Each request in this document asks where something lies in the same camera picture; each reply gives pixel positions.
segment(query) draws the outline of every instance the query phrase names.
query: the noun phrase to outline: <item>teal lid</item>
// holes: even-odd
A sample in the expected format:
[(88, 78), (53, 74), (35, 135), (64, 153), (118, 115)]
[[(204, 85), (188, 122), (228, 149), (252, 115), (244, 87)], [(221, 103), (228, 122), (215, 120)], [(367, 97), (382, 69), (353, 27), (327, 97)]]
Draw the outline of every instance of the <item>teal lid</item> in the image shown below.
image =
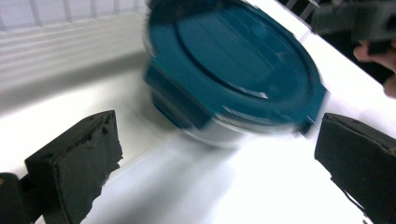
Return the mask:
[(148, 21), (151, 65), (206, 113), (267, 132), (303, 129), (325, 94), (314, 62), (284, 27), (236, 0), (162, 0)]

